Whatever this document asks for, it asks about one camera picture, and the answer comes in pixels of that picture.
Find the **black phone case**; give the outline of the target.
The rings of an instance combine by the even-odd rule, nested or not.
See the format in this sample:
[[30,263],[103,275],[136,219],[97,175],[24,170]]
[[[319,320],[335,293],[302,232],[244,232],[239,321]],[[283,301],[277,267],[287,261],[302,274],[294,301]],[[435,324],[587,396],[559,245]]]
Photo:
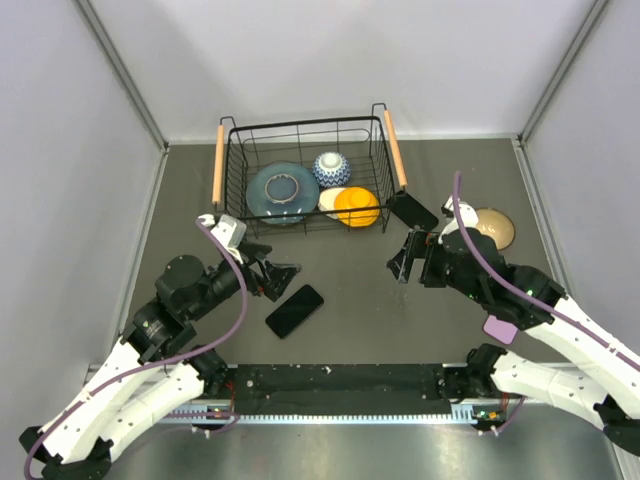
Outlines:
[[386,204],[391,212],[410,228],[433,231],[439,223],[432,212],[405,190],[394,193]]

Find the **black smartphone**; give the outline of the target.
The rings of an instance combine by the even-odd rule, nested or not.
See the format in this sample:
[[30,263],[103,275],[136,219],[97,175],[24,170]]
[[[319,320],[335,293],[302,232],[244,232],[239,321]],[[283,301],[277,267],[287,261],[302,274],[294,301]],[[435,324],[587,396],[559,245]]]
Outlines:
[[323,305],[323,297],[306,284],[269,314],[265,323],[279,339],[284,340]]

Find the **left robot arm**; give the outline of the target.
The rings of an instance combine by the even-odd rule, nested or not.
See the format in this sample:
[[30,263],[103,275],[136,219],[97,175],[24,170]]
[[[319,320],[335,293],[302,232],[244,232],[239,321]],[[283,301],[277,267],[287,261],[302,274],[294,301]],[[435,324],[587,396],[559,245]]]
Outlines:
[[182,404],[228,386],[228,365],[213,346],[184,347],[195,322],[235,294],[278,300],[300,272],[273,263],[271,247],[243,241],[216,266],[193,255],[172,259],[111,353],[76,398],[54,419],[27,428],[19,441],[44,479],[102,479],[126,448]]

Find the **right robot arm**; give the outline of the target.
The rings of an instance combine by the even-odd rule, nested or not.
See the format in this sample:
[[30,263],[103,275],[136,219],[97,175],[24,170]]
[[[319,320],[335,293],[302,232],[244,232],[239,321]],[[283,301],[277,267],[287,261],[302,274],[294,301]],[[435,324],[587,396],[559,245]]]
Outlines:
[[424,287],[460,292],[574,366],[560,371],[483,345],[467,359],[466,380],[474,393],[487,396],[497,389],[535,399],[584,419],[626,452],[639,453],[639,356],[562,286],[535,267],[508,263],[494,240],[474,228],[446,235],[412,230],[387,267],[405,283],[417,259],[424,262]]

